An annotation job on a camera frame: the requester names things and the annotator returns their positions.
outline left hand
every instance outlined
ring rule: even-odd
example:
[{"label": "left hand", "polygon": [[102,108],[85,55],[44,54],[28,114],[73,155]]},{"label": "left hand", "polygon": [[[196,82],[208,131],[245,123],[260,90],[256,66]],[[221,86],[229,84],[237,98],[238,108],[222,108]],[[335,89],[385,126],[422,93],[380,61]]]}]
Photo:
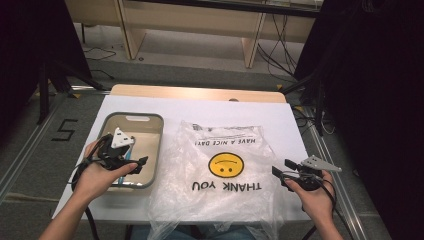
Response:
[{"label": "left hand", "polygon": [[[97,141],[87,145],[84,157],[91,152],[96,143]],[[98,163],[91,163],[81,174],[74,189],[74,195],[78,195],[86,201],[91,202],[106,192],[116,179],[128,174],[136,167],[136,163],[130,163],[116,170],[109,171]]]}]

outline hand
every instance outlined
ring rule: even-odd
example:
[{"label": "hand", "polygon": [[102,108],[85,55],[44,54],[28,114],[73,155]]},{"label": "hand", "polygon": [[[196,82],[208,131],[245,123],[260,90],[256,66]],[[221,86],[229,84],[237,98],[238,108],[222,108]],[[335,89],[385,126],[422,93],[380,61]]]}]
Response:
[{"label": "hand", "polygon": [[[90,143],[85,148],[84,157],[92,151],[97,141]],[[102,195],[112,185],[112,183],[137,167],[136,163],[130,163],[113,171],[104,169],[98,163],[91,163],[81,174],[74,189],[74,195],[91,202]]]},{"label": "hand", "polygon": [[[327,171],[322,171],[323,179],[333,183],[333,178]],[[333,219],[333,203],[327,193],[319,188],[315,191],[305,191],[295,181],[287,179],[285,180],[287,186],[289,186],[297,195],[299,195],[302,201],[303,209],[309,215],[309,217],[317,223],[318,221],[325,220],[329,221]],[[323,184],[327,190],[334,197],[334,189],[332,185],[324,181]]]}]

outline smiley face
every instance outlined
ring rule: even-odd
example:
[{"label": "smiley face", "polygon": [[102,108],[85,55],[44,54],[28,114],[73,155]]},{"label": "smiley face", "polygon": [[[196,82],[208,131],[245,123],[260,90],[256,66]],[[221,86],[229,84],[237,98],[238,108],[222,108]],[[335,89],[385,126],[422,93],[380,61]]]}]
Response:
[{"label": "smiley face", "polygon": [[243,159],[233,153],[218,153],[209,161],[209,171],[217,177],[236,177],[243,172],[243,169]]}]

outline gray carpet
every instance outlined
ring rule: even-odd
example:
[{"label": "gray carpet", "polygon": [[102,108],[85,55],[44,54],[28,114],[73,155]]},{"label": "gray carpet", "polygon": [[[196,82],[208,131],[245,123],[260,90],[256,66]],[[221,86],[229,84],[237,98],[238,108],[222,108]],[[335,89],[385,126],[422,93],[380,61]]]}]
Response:
[{"label": "gray carpet", "polygon": [[[114,63],[107,61],[90,61],[91,69],[100,69],[113,75],[109,79],[100,72],[93,76],[105,86],[117,83],[209,87],[226,89],[246,89],[275,91],[277,84],[288,86],[288,81],[276,79],[268,74],[240,73],[217,70],[181,68],[170,66],[155,66],[143,64]],[[298,104],[299,93],[286,96],[289,103]],[[97,111],[103,100],[102,95],[83,94],[80,98],[67,98],[54,116],[52,124],[47,129],[40,144],[29,162],[22,170],[13,185],[11,193],[25,194],[29,198],[8,198],[0,205],[0,239],[35,239],[48,225],[54,212],[57,200],[61,197],[67,180],[73,171],[86,137],[94,122]],[[14,126],[6,132],[6,141],[0,145],[0,176],[6,172],[11,161],[18,155],[26,138],[35,127],[38,117],[38,99],[33,98],[25,107]],[[58,133],[59,126],[65,119],[66,127],[75,130],[69,141],[52,141],[54,138],[67,136]],[[309,155],[317,154],[314,141],[309,130],[302,135]],[[361,180],[352,174],[354,167],[350,164],[349,154],[337,132],[325,135],[325,141],[336,164],[343,168],[342,179],[348,190],[365,231],[370,239],[390,239],[384,224],[375,211]],[[336,223],[346,239],[347,231],[339,219]],[[125,226],[120,224],[97,222],[101,239],[123,239]],[[281,239],[301,239],[310,229],[310,222],[291,223],[281,230]],[[75,239],[90,239],[91,233],[86,222],[82,222]],[[311,239],[319,239],[315,234]]]}]

